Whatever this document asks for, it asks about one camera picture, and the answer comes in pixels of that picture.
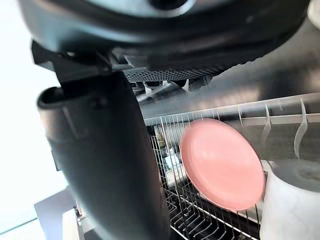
dish rack tine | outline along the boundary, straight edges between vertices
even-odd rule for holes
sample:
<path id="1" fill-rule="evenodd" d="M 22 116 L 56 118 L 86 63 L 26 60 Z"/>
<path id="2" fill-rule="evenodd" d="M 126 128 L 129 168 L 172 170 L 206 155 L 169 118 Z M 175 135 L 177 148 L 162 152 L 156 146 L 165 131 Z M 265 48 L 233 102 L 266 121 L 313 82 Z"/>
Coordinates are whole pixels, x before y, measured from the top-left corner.
<path id="1" fill-rule="evenodd" d="M 239 120 L 240 120 L 240 123 L 241 123 L 241 130 L 244 129 L 244 124 L 242 122 L 242 114 L 241 114 L 241 110 L 240 108 L 238 107 L 238 114 L 239 114 Z"/>
<path id="2" fill-rule="evenodd" d="M 261 135 L 261 145 L 262 145 L 263 152 L 265 152 L 266 150 L 267 138 L 271 132 L 271 120 L 270 120 L 270 113 L 269 113 L 267 104 L 265 105 L 265 116 L 266 116 L 266 123 Z M 270 161 L 266 159 L 266 162 L 269 164 L 270 168 L 273 170 L 273 167 Z"/>
<path id="3" fill-rule="evenodd" d="M 232 236 L 233 236 L 233 238 L 232 239 L 234 239 L 235 238 L 235 231 L 234 231 L 234 224 L 233 224 L 233 222 L 232 222 L 232 218 L 231 218 L 231 212 L 229 212 L 229 218 L 230 218 L 230 223 L 231 223 L 231 226 L 232 226 Z"/>
<path id="4" fill-rule="evenodd" d="M 224 231 L 224 233 L 221 235 L 221 237 L 218 240 L 221 240 L 225 235 L 226 235 L 227 231 Z"/>
<path id="5" fill-rule="evenodd" d="M 294 153 L 299 160 L 300 160 L 300 155 L 299 155 L 300 143 L 308 130 L 306 106 L 302 98 L 301 98 L 301 111 L 302 111 L 302 122 L 298 130 L 296 131 L 295 138 L 294 138 Z"/>
<path id="6" fill-rule="evenodd" d="M 249 226 L 249 217 L 248 217 L 248 211 L 245 210 L 245 217 L 246 217 L 246 224 L 247 224 L 247 227 L 248 227 L 248 234 L 251 235 L 250 233 L 250 226 Z"/>
<path id="7" fill-rule="evenodd" d="M 191 234 L 194 230 L 196 230 L 201 224 L 203 224 L 206 220 L 203 219 L 197 226 L 195 226 L 193 229 L 191 229 L 191 231 L 189 232 L 189 234 Z"/>
<path id="8" fill-rule="evenodd" d="M 213 234 L 215 234 L 218 230 L 219 230 L 219 226 L 217 226 L 216 229 L 215 229 L 212 233 L 210 233 L 209 235 L 201 238 L 201 240 L 205 240 L 205 239 L 209 238 L 210 236 L 212 236 Z"/>
<path id="9" fill-rule="evenodd" d="M 164 119 L 165 119 L 166 129 L 167 129 L 167 131 L 169 131 L 167 118 L 165 117 Z M 164 127 L 163 118 L 161 117 L 160 120 L 161 120 L 161 126 L 162 126 L 162 129 L 163 129 L 164 140 L 165 140 L 165 143 L 166 143 L 167 151 L 168 151 L 168 153 L 170 153 L 169 142 L 168 142 L 168 137 L 169 137 L 169 140 L 170 140 L 170 142 L 172 143 L 171 137 L 170 137 L 170 133 L 169 133 L 168 136 L 167 136 L 167 133 L 166 133 L 165 127 Z M 171 155 L 169 156 L 169 158 L 170 158 L 170 162 L 171 162 L 171 166 L 172 166 L 172 169 L 171 169 L 171 170 L 172 170 L 172 174 L 173 174 L 173 178 L 174 178 L 176 193 L 177 193 L 177 195 L 178 195 L 178 201 L 179 201 L 180 211 L 181 211 L 181 213 L 182 213 L 181 219 L 183 219 L 184 226 L 185 226 L 185 228 L 187 228 L 187 227 L 186 227 L 186 220 L 185 220 L 185 216 L 184 216 L 184 210 L 187 208 L 187 203 L 184 202 L 185 208 L 183 208 L 183 205 L 182 205 L 182 202 L 181 202 L 181 198 L 179 197 L 179 196 L 181 196 L 181 194 L 180 194 L 180 191 L 179 191 L 178 182 L 177 182 L 177 178 L 176 178 L 176 174 L 175 174 L 175 168 L 174 168 L 174 164 L 173 164 Z M 178 177 L 179 177 L 179 182 L 181 182 L 179 170 L 178 170 Z M 185 231 L 185 234 L 186 234 L 187 238 L 189 238 L 188 230 Z"/>
<path id="10" fill-rule="evenodd" d="M 203 229 L 202 231 L 198 232 L 197 234 L 193 235 L 193 238 L 195 238 L 196 236 L 198 236 L 199 234 L 202 234 L 203 232 L 207 231 L 210 227 L 212 226 L 212 222 L 209 224 L 209 226 L 207 226 L 205 229 Z"/>
<path id="11" fill-rule="evenodd" d="M 257 204 L 254 205 L 254 208 L 255 208 L 255 214 L 256 214 L 256 221 L 258 223 L 258 230 L 260 231 L 260 221 L 259 221 L 259 214 L 258 214 Z"/>
<path id="12" fill-rule="evenodd" d="M 183 117 L 181 116 L 181 122 L 182 122 L 182 125 L 183 125 L 183 130 L 184 131 L 186 131 L 186 129 L 185 129 L 185 124 L 184 124 L 184 122 L 183 122 Z M 179 133 L 180 133 L 180 139 L 182 139 L 182 132 L 181 132 L 181 127 L 178 125 L 178 129 L 179 129 Z M 186 192 L 185 190 L 184 190 L 184 187 L 185 187 L 186 185 L 184 185 L 181 189 L 182 189 L 182 192 Z"/>

white surface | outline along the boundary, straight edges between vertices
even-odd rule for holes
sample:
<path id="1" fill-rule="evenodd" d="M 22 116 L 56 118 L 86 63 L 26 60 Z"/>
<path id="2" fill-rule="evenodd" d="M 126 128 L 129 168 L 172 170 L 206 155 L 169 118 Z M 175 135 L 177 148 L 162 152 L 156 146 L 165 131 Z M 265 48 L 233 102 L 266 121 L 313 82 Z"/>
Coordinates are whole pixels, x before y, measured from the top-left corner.
<path id="1" fill-rule="evenodd" d="M 320 0 L 313 0 L 308 9 L 308 17 L 310 21 L 320 29 Z"/>
<path id="2" fill-rule="evenodd" d="M 260 238 L 261 240 L 319 240 L 320 193 L 296 187 L 300 186 L 300 183 L 297 182 L 299 178 L 294 176 L 296 174 L 294 163 L 291 162 L 290 168 L 287 166 L 284 169 L 282 176 L 285 181 L 279 179 L 272 171 L 268 174 Z M 291 169 L 293 177 L 289 177 L 288 169 Z M 275 172 L 280 175 L 282 170 L 276 168 Z"/>
<path id="3" fill-rule="evenodd" d="M 31 36 L 15 0 L 0 1 L 0 232 L 35 218 L 34 203 L 67 182 L 56 172 L 36 108 L 40 92 L 58 85 L 33 64 Z"/>
<path id="4" fill-rule="evenodd" d="M 46 240 L 38 220 L 0 235 L 0 240 Z"/>
<path id="5" fill-rule="evenodd" d="M 74 209 L 66 211 L 62 215 L 62 239 L 63 240 L 82 240 L 81 232 L 79 231 L 77 215 Z"/>

white cup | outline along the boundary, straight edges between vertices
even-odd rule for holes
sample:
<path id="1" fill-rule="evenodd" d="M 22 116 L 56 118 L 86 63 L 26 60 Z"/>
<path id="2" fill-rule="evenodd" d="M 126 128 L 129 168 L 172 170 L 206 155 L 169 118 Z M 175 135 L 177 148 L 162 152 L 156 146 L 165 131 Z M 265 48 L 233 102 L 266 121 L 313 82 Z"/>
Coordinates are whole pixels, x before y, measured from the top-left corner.
<path id="1" fill-rule="evenodd" d="M 308 9 L 310 21 L 320 29 L 320 0 L 312 0 Z"/>
<path id="2" fill-rule="evenodd" d="M 268 173 L 261 240 L 320 240 L 320 164 L 286 162 Z"/>

black plastic part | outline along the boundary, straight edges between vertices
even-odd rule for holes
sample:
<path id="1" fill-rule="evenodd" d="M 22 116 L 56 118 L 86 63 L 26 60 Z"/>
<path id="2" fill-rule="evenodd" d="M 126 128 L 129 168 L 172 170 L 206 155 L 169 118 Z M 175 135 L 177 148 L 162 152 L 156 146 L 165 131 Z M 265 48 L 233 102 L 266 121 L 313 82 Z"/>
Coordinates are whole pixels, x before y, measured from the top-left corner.
<path id="1" fill-rule="evenodd" d="M 129 56 L 235 48 L 275 39 L 301 22 L 309 2 L 235 0 L 192 16 L 146 19 L 85 0 L 19 0 L 33 39 L 45 48 L 75 53 L 122 48 Z"/>
<path id="2" fill-rule="evenodd" d="M 50 88 L 37 103 L 54 159 L 101 238 L 169 239 L 159 170 L 124 74 Z"/>
<path id="3" fill-rule="evenodd" d="M 31 50 L 34 63 L 55 71 L 62 85 L 71 81 L 107 76 L 112 72 L 111 65 L 98 58 L 96 53 L 90 56 L 70 57 L 66 53 L 49 51 L 35 41 L 32 41 Z"/>

